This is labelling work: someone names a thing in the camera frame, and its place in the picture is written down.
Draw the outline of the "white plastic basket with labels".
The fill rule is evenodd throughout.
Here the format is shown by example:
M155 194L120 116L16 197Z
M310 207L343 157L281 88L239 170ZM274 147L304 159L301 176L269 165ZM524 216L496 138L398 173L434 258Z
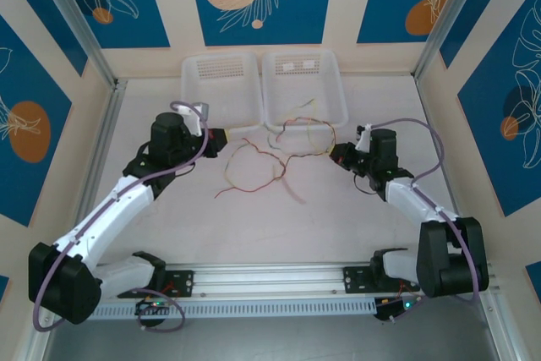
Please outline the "white plastic basket with labels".
M315 60L315 69L303 69L303 61ZM284 71L292 63L294 70ZM300 49L267 52L262 57L262 96L264 123L278 131L289 119L301 131L322 129L326 123L337 129L347 124L349 115L342 77L334 52L327 49Z

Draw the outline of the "black controller board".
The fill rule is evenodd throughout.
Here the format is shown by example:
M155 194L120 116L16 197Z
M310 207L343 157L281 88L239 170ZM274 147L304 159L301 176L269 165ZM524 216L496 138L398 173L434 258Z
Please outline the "black controller board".
M164 298L143 299L135 305L134 314L142 320L167 319L175 313L176 305Z
M377 298L374 317L380 321L393 322L412 310L416 304L418 304L416 298Z

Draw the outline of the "aluminium frame side rail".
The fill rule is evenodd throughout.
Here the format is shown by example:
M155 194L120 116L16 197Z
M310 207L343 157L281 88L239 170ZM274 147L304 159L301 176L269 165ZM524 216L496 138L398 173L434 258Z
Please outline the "aluminium frame side rail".
M486 255L495 252L503 239L503 218L495 203L489 179L478 156L473 137L459 107L456 93L432 80L420 80L418 90L429 123L443 140L444 175L453 205L463 215L476 217L483 227ZM479 303L499 361L532 361L513 313L514 282L504 278L504 266L488 263L490 283Z
M126 79L118 79L107 99L105 110L101 116L100 127L93 139L83 188L79 193L75 212L69 223L69 231L92 211L127 84ZM11 359L4 358L0 361L42 361L50 332L40 333L36 331L32 321L33 311L31 310L29 324L25 325L22 330L15 354Z

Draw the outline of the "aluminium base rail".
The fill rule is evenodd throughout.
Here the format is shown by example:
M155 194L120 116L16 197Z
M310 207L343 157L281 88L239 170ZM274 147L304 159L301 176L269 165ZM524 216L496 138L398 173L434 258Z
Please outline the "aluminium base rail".
M367 263L323 263L281 265L170 265L169 271L194 272L191 299L269 299L329 298L345 295L395 297L398 293L347 294L342 269L347 266L369 266Z

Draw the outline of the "aluminium frame post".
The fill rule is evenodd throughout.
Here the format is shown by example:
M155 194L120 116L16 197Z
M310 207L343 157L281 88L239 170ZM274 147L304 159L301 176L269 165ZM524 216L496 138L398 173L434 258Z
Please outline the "aluminium frame post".
M62 14L64 21L73 32L78 43L81 45L91 62L93 62L98 74L104 79L109 87L114 90L117 84L117 78L105 59L101 51L101 46L76 1L53 0L53 2Z
M446 1L413 70L413 77L416 80L426 74L435 57L441 59L445 69L451 66L490 1Z

